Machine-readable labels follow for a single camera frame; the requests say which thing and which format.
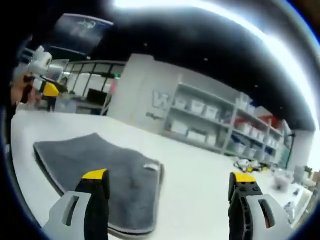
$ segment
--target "gray towel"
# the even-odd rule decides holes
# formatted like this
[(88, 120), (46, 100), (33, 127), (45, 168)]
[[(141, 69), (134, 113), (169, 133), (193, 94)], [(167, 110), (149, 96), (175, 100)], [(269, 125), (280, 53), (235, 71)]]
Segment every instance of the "gray towel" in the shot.
[(108, 227), (112, 230), (143, 236), (155, 229), (164, 170), (160, 162), (115, 146), (96, 133), (66, 141), (36, 142), (34, 149), (63, 193), (74, 191), (85, 173), (109, 170)]

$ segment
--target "white shelving unit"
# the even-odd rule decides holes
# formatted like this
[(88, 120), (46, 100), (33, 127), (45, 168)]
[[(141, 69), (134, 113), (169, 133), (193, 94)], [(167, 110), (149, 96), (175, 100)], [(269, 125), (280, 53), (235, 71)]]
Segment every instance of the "white shelving unit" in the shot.
[[(183, 97), (186, 100), (198, 100), (206, 105), (209, 106), (216, 106), (220, 109), (220, 113), (223, 116), (228, 115), (229, 118), (225, 121), (217, 119), (208, 119), (204, 115), (196, 114), (189, 110), (188, 107), (186, 108), (179, 108), (175, 106), (175, 100), (177, 97)], [(260, 131), (265, 133), (264, 141), (261, 141), (251, 135), (245, 134), (244, 132), (240, 131), (239, 129), (235, 128), (235, 122), (237, 118), (241, 118), (246, 120), (247, 122), (251, 123), (253, 126), (258, 128)], [(197, 129), (201, 130), (208, 135), (210, 132), (214, 131), (219, 132), (218, 140), (216, 145), (210, 145), (206, 142), (200, 142), (193, 139), (189, 139), (184, 134), (179, 134), (176, 132), (171, 131), (171, 126), (173, 121), (179, 121), (184, 123), (189, 127), (189, 129)], [(167, 111), (167, 116), (164, 122), (164, 128), (162, 135), (197, 147), (206, 149), (212, 152), (230, 155), (230, 156), (237, 156), (240, 158), (245, 158), (249, 160), (258, 160), (262, 162), (263, 153), (266, 151), (266, 148), (270, 148), (267, 146), (268, 139), (272, 136), (277, 141), (283, 137), (283, 134), (274, 129), (271, 126), (271, 122), (266, 123), (263, 120), (257, 118), (256, 116), (250, 114), (246, 110), (239, 108), (235, 103), (227, 101), (219, 96), (216, 96), (210, 92), (203, 91), (198, 89), (194, 86), (187, 85), (187, 84), (179, 84), (177, 90), (174, 95), (174, 99), (172, 101), (172, 105)], [(234, 151), (229, 149), (229, 145), (231, 144), (232, 136), (237, 136), (239, 138), (244, 138), (250, 145), (257, 145), (260, 146), (260, 151), (258, 154), (255, 155), (255, 158), (248, 157), (246, 155), (239, 155)], [(276, 155), (277, 149), (271, 147), (272, 151), (274, 152), (274, 156)]]

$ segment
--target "metal shelf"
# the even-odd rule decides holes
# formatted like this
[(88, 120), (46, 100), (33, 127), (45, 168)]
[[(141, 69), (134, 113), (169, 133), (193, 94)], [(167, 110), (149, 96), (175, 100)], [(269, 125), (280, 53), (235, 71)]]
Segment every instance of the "metal shelf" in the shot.
[(239, 112), (241, 115), (245, 115), (246, 117), (249, 117), (250, 120), (252, 120), (253, 122), (258, 123), (259, 125), (262, 125), (262, 126), (264, 126), (265, 128), (270, 127), (270, 130), (271, 130), (272, 132), (274, 132), (275, 134), (279, 135), (280, 137), (283, 136), (283, 134), (282, 134), (279, 130), (277, 130), (277, 129), (275, 129), (274, 127), (270, 126), (268, 123), (266, 123), (265, 121), (261, 120), (260, 118), (252, 115), (251, 113), (249, 113), (249, 112), (247, 112), (247, 111), (245, 111), (245, 110), (243, 110), (243, 109), (241, 109), (241, 108), (238, 108), (238, 107), (237, 107), (237, 110), (238, 110), (238, 112)]
[[(226, 155), (232, 155), (232, 156), (238, 156), (239, 158), (244, 158), (244, 159), (249, 159), (249, 160), (257, 160), (260, 158), (259, 156), (257, 157), (258, 159), (256, 158), (249, 158), (245, 155), (238, 155), (236, 152), (232, 152), (230, 150), (227, 150), (227, 146), (229, 145), (230, 141), (231, 141), (231, 136), (232, 134), (238, 134), (238, 135), (241, 135), (243, 137), (245, 137), (246, 139), (248, 139), (249, 141), (254, 141), (255, 143), (259, 144), (259, 145), (262, 145), (262, 148), (261, 148), (261, 152), (264, 153), (266, 148), (271, 148), (271, 149), (274, 149), (274, 150), (277, 150), (275, 149), (274, 147), (270, 147), (270, 146), (267, 146), (267, 139), (270, 137), (270, 135), (272, 134), (275, 134), (275, 135), (278, 135), (279, 138), (283, 137), (283, 135), (281, 134), (280, 131), (278, 131), (277, 129), (273, 128), (271, 126), (271, 123), (267, 123), (261, 119), (259, 119), (258, 117), (254, 116), (253, 114), (250, 114), (249, 112), (241, 109), (241, 108), (238, 108), (238, 106), (236, 106), (235, 103), (232, 103), (232, 102), (229, 102), (219, 96), (216, 96), (210, 92), (207, 92), (205, 90), (201, 90), (201, 89), (198, 89), (194, 86), (191, 86), (191, 85), (188, 85), (188, 84), (184, 84), (184, 83), (180, 83), (177, 87), (177, 90), (174, 94), (174, 97), (173, 97), (173, 101), (172, 103), (174, 103), (174, 99), (177, 97), (177, 96), (188, 96), (189, 98), (195, 98), (195, 99), (198, 99), (200, 101), (203, 101), (205, 104), (216, 104), (217, 106), (220, 106), (221, 109), (223, 109), (224, 111), (232, 111), (232, 116), (230, 117), (230, 124), (226, 124), (226, 123), (222, 123), (218, 120), (212, 120), (212, 119), (208, 119), (206, 118), (205, 116), (203, 115), (198, 115), (198, 114), (195, 114), (189, 110), (186, 110), (186, 109), (181, 109), (181, 108), (178, 108), (174, 105), (172, 105), (169, 110), (167, 111), (166, 113), (166, 118), (165, 118), (165, 121), (164, 121), (164, 125), (163, 125), (163, 132), (161, 133), (161, 135), (165, 136), (165, 137), (168, 137), (170, 139), (173, 139), (173, 140), (176, 140), (176, 141), (179, 141), (179, 142), (182, 142), (182, 143), (185, 143), (185, 144), (188, 144), (188, 145), (191, 145), (191, 146), (194, 146), (194, 147), (198, 147), (198, 148), (201, 148), (201, 149), (206, 149), (206, 150), (209, 150), (209, 151), (214, 151), (214, 152), (218, 152), (218, 153), (221, 153), (221, 154), (226, 154)], [(264, 129), (264, 133), (265, 133), (265, 139), (264, 141), (260, 141), (259, 139), (257, 138), (253, 138), (252, 136), (250, 135), (246, 135), (244, 134), (243, 132), (241, 132), (240, 130), (238, 129), (235, 129), (235, 122), (236, 122), (236, 119), (238, 116), (241, 116), (243, 117), (244, 119), (260, 126), (261, 129)], [(197, 126), (198, 128), (201, 128), (202, 125), (204, 125), (204, 128), (210, 128), (210, 124), (214, 124), (214, 125), (217, 125), (217, 126), (221, 126), (221, 130), (225, 129), (227, 130), (227, 133), (226, 133), (226, 137), (225, 137), (225, 140), (224, 140), (224, 143), (222, 143), (222, 147), (219, 148), (219, 147), (216, 147), (216, 146), (211, 146), (211, 145), (208, 145), (206, 143), (203, 143), (203, 142), (198, 142), (196, 140), (191, 140), (191, 139), (188, 139), (186, 136), (184, 135), (180, 135), (178, 133), (175, 133), (175, 132), (171, 132), (171, 131), (168, 131), (168, 127), (170, 126), (170, 121), (174, 119), (174, 120), (181, 120), (182, 122), (186, 121), (186, 125), (189, 126), (189, 127), (193, 127), (193, 122), (197, 122)]]
[(187, 138), (187, 136), (176, 133), (176, 132), (163, 131), (161, 135), (164, 137), (176, 140), (178, 142), (189, 144), (189, 145), (197, 147), (197, 148), (206, 149), (206, 150), (213, 151), (213, 152), (221, 152), (221, 148), (219, 148), (219, 147), (211, 146), (211, 145), (203, 143), (203, 142), (189, 139), (189, 138)]
[(251, 161), (259, 161), (258, 159), (255, 159), (254, 157), (248, 157), (248, 156), (245, 156), (245, 155), (239, 155), (238, 153), (236, 153), (234, 151), (226, 150), (224, 154), (236, 156), (236, 157), (239, 157), (239, 158), (242, 158), (242, 159), (249, 159)]
[(207, 122), (216, 124), (216, 125), (220, 125), (220, 126), (222, 126), (222, 127), (224, 127), (224, 128), (229, 128), (229, 127), (230, 127), (230, 124), (225, 124), (225, 123), (219, 122), (218, 120), (208, 119), (208, 118), (206, 118), (205, 116), (195, 114), (195, 113), (193, 113), (192, 111), (189, 111), (189, 110), (185, 110), (185, 109), (178, 108), (178, 107), (176, 107), (176, 106), (174, 106), (174, 105), (171, 107), (171, 109), (172, 109), (172, 110), (179, 111), (179, 112), (181, 112), (181, 113), (185, 113), (186, 115), (190, 115), (190, 116), (193, 116), (193, 117), (195, 117), (195, 118), (199, 118), (199, 119), (201, 119), (201, 120), (204, 120), (204, 121), (207, 121)]
[(182, 91), (188, 91), (190, 93), (193, 93), (194, 95), (196, 95), (198, 98), (206, 98), (206, 99), (212, 99), (212, 100), (216, 100), (217, 102), (220, 102), (224, 105), (228, 105), (230, 107), (235, 107), (236, 105), (228, 100), (225, 100), (217, 95), (214, 95), (210, 92), (207, 92), (207, 91), (204, 91), (204, 90), (201, 90), (199, 88), (196, 88), (194, 86), (191, 86), (191, 85), (188, 85), (188, 84), (185, 84), (185, 83), (180, 83), (179, 84), (179, 90), (182, 90)]
[(265, 144), (263, 141), (260, 141), (259, 139), (256, 139), (256, 138), (254, 138), (254, 137), (252, 137), (250, 135), (246, 135), (246, 134), (244, 134), (242, 131), (240, 131), (238, 129), (233, 128), (232, 131), (237, 133), (237, 134), (240, 134), (241, 136), (244, 136), (244, 137), (246, 137), (246, 138), (248, 138), (250, 140), (253, 140), (253, 141), (255, 141), (255, 142), (259, 143), (259, 144), (262, 144), (262, 145)]

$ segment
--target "white table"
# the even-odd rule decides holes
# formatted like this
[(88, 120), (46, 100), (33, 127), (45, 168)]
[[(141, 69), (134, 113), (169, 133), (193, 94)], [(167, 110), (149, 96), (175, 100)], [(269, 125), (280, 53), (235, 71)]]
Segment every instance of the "white table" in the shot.
[[(98, 133), (119, 147), (136, 150), (165, 165), (158, 221), (152, 240), (229, 239), (229, 157), (146, 132), (105, 116), (19, 111), (12, 120), (12, 157), (22, 194), (43, 227), (60, 199), (34, 157), (34, 142), (62, 141)], [(264, 194), (281, 205), (292, 198), (271, 188), (271, 178), (254, 173)]]

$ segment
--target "window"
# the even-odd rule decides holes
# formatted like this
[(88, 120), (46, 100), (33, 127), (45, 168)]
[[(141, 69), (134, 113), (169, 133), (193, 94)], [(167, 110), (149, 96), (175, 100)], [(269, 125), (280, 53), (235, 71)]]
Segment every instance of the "window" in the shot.
[(90, 78), (90, 73), (81, 73), (79, 75), (78, 81), (76, 82), (76, 85), (74, 88), (75, 95), (79, 97), (82, 97), (84, 95), (84, 91), (87, 86), (89, 78)]
[(68, 92), (70, 93), (70, 91), (72, 91), (74, 89), (78, 74), (77, 73), (68, 73), (68, 72), (65, 72), (64, 74), (68, 78), (66, 88), (68, 89)]
[(82, 64), (75, 64), (72, 72), (79, 72), (82, 68)]
[(110, 65), (109, 64), (97, 64), (94, 72), (95, 73), (108, 73), (110, 70)]
[(103, 91), (104, 93), (108, 94), (109, 91), (110, 91), (110, 89), (111, 89), (111, 85), (112, 85), (113, 82), (114, 82), (114, 79), (110, 79), (110, 78), (109, 78), (109, 79), (105, 82), (105, 85), (104, 85), (102, 91)]
[(114, 65), (111, 70), (111, 73), (121, 75), (123, 73), (124, 69), (125, 69), (125, 66)]
[(87, 97), (88, 96), (88, 92), (89, 89), (94, 89), (97, 91), (101, 91), (104, 83), (105, 83), (106, 78), (97, 74), (92, 74), (88, 87), (86, 88), (85, 92), (84, 92), (84, 96)]
[(84, 64), (81, 73), (91, 73), (95, 67), (95, 64)]
[(65, 68), (65, 72), (70, 73), (73, 67), (74, 67), (73, 64), (69, 64), (69, 65)]

